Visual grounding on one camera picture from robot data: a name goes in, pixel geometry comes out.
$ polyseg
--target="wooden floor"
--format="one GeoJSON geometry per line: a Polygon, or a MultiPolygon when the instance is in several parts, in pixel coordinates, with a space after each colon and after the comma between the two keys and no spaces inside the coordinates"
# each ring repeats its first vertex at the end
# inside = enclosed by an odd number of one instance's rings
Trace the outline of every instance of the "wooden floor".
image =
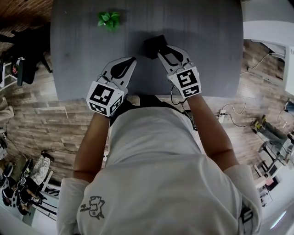
{"type": "MultiPolygon", "coordinates": [[[[247,68],[245,64],[250,64],[251,67],[254,65],[256,57],[260,56],[260,50],[266,50],[266,48],[260,44],[245,42],[244,69],[247,68]]],[[[58,101],[53,76],[45,70],[43,65],[39,66],[32,85],[24,84],[22,87],[13,85],[0,92],[0,97],[4,95],[9,105],[12,105],[15,110],[15,117],[7,124],[8,137],[14,143],[8,141],[8,151],[12,158],[17,160],[20,153],[36,158],[43,149],[78,150],[93,113],[83,99],[58,101]]],[[[246,104],[242,115],[235,114],[230,106],[225,108],[236,124],[249,125],[256,118],[266,114],[269,122],[286,133],[293,130],[293,117],[285,112],[281,113],[279,120],[277,117],[289,97],[276,85],[251,73],[245,73],[241,76],[236,98],[205,97],[205,100],[214,113],[226,104],[232,104],[236,112],[241,112],[246,104]],[[284,129],[284,121],[281,118],[288,123],[284,129]]],[[[160,98],[171,103],[169,96],[160,98]]],[[[137,97],[130,99],[138,102],[137,97]]],[[[4,128],[6,122],[7,120],[1,123],[4,128]]],[[[225,117],[223,126],[232,140],[235,153],[241,163],[253,166],[260,162],[257,151],[263,142],[250,127],[241,128],[233,125],[229,116],[225,117]]],[[[195,133],[195,135],[197,142],[200,143],[198,134],[195,133]]],[[[75,153],[58,151],[52,152],[51,155],[56,160],[50,166],[54,171],[53,178],[60,181],[63,177],[69,176],[75,153]]]]}

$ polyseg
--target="green plant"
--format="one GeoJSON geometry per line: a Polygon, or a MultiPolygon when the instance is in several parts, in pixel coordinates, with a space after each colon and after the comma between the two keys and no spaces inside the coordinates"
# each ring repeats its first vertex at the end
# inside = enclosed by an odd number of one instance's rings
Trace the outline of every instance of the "green plant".
{"type": "Polygon", "coordinates": [[[118,12],[100,12],[98,26],[105,25],[107,29],[115,30],[119,26],[119,17],[118,12]]]}

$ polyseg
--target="wall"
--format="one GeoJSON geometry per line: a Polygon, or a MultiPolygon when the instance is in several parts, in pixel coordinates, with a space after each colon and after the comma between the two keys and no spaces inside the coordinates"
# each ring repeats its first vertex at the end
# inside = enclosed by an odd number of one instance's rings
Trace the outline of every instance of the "wall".
{"type": "Polygon", "coordinates": [[[2,235],[41,235],[0,206],[0,233],[2,235]]]}
{"type": "Polygon", "coordinates": [[[294,8],[288,0],[242,3],[244,39],[294,46],[294,8]]]}
{"type": "Polygon", "coordinates": [[[243,21],[283,21],[294,23],[294,8],[288,0],[252,0],[241,3],[243,21]]]}
{"type": "Polygon", "coordinates": [[[294,229],[294,204],[291,204],[285,210],[280,210],[272,216],[272,218],[263,223],[260,231],[260,235],[293,235],[294,229]],[[271,226],[276,222],[276,220],[281,216],[281,214],[286,211],[286,214],[280,220],[280,222],[272,229],[271,226]]]}

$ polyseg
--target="chair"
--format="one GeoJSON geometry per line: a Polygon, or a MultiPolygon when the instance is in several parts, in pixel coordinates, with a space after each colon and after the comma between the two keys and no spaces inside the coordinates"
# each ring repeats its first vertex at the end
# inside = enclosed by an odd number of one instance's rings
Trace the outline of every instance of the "chair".
{"type": "Polygon", "coordinates": [[[19,62],[17,84],[22,85],[23,82],[32,84],[34,74],[37,69],[37,63],[42,62],[49,73],[52,70],[44,57],[44,52],[50,50],[50,24],[46,24],[38,29],[26,29],[21,32],[12,30],[14,37],[6,37],[0,35],[0,41],[14,44],[10,49],[3,52],[0,61],[0,83],[4,80],[3,69],[6,61],[11,59],[11,67],[19,62]]]}

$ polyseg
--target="table top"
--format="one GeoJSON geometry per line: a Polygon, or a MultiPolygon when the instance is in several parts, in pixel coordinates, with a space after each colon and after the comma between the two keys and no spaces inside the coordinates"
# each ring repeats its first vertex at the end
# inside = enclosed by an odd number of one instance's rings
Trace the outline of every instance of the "table top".
{"type": "Polygon", "coordinates": [[[237,0],[55,0],[51,58],[59,100],[85,98],[110,61],[134,56],[129,95],[169,95],[160,60],[145,57],[143,42],[165,35],[186,50],[199,71],[204,96],[234,97],[243,55],[243,18],[237,0]],[[98,13],[117,11],[116,32],[98,27],[98,13]]]}

